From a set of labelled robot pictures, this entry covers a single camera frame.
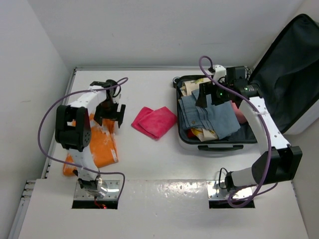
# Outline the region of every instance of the orange patterned fabric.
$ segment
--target orange patterned fabric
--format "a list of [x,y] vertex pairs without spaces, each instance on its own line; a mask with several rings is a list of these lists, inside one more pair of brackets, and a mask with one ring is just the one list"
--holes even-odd
[[[92,137],[90,141],[90,150],[95,165],[98,168],[101,168],[112,163],[117,163],[118,156],[114,139],[115,122],[109,119],[103,119],[102,126],[99,126],[93,120],[93,117],[94,115],[91,114],[90,124]],[[71,155],[68,154],[65,161],[73,163]],[[74,169],[76,169],[76,167],[64,164],[63,174],[65,176],[73,176]]]

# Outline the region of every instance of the suitcase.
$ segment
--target suitcase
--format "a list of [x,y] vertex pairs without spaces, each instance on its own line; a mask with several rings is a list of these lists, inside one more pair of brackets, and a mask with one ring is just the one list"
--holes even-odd
[[[188,138],[181,127],[182,83],[204,75],[174,79],[180,145],[189,150],[234,151],[256,143],[248,123],[230,136],[201,142]],[[296,16],[280,32],[248,79],[257,84],[269,113],[282,134],[298,134],[319,117],[319,25],[309,16]]]

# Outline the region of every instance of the white table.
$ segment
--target white table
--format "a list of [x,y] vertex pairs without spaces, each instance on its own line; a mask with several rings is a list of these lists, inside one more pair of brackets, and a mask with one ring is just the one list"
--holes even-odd
[[[256,198],[255,209],[208,208],[206,179],[217,179],[221,167],[251,166],[260,155],[257,145],[227,153],[187,151],[178,143],[176,125],[159,141],[131,127],[144,106],[167,106],[176,113],[171,81],[192,74],[201,72],[76,71],[71,92],[88,88],[92,81],[129,77],[120,99],[127,105],[124,122],[116,132],[119,162],[101,169],[127,177],[119,208],[71,209],[76,177],[64,177],[62,164],[52,162],[47,179],[36,182],[19,238],[308,238],[290,182]],[[52,155],[64,159],[61,145],[52,146]]]

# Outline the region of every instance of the pink towel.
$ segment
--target pink towel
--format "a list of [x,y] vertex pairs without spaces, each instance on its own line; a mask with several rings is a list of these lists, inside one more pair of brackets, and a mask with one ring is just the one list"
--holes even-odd
[[144,107],[132,126],[145,135],[160,139],[176,123],[177,117],[167,107],[162,107],[151,112],[151,109]]
[[148,137],[151,137],[151,138],[154,138],[154,139],[158,139],[158,138],[156,138],[154,135],[152,135],[151,133],[148,133],[145,129],[143,129],[143,128],[139,125],[139,121],[140,121],[143,117],[149,115],[149,114],[152,113],[152,112],[153,112],[152,109],[147,108],[147,107],[143,107],[143,108],[141,109],[141,111],[139,112],[139,114],[136,116],[135,120],[133,121],[133,123],[132,123],[131,125],[132,125],[132,127],[133,127],[134,129],[136,129],[137,131],[139,131],[139,132],[141,132],[141,133],[147,135]]

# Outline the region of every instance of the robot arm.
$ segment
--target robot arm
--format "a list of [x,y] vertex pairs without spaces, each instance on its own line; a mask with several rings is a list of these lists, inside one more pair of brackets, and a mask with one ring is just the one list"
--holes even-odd
[[[125,105],[122,105],[120,112],[117,112],[118,104],[114,102],[113,98],[116,89],[97,91],[116,84],[113,80],[93,82],[89,88],[91,92],[83,94],[71,104],[60,105],[57,108],[55,139],[72,156],[74,162],[82,167],[98,171],[89,147],[91,141],[90,113],[95,111],[94,120],[99,125],[102,125],[102,119],[118,121],[119,127],[123,122]],[[75,121],[75,126],[70,125],[73,121]],[[81,188],[98,196],[101,184],[100,175],[82,168],[78,168],[74,173],[78,176]]]
[[261,124],[258,114],[261,114],[267,125],[272,144],[271,161],[264,184],[292,180],[301,160],[302,151],[298,146],[292,147],[280,133],[271,118],[271,115],[267,111],[265,101],[261,97],[258,86],[247,85],[245,68],[235,67],[227,68],[226,70],[223,66],[216,65],[213,72],[215,73],[215,81],[219,81],[223,78],[224,81],[219,83],[243,95],[260,112],[255,112],[246,101],[234,97],[232,94],[220,89],[212,82],[199,85],[199,97],[196,106],[207,107],[206,95],[211,95],[212,102],[215,105],[232,100],[239,106],[239,110],[247,119],[259,145],[261,157],[252,165],[252,167],[228,172],[226,174],[225,186],[227,191],[236,190],[241,187],[254,186],[261,181],[267,162],[268,141],[265,129]]

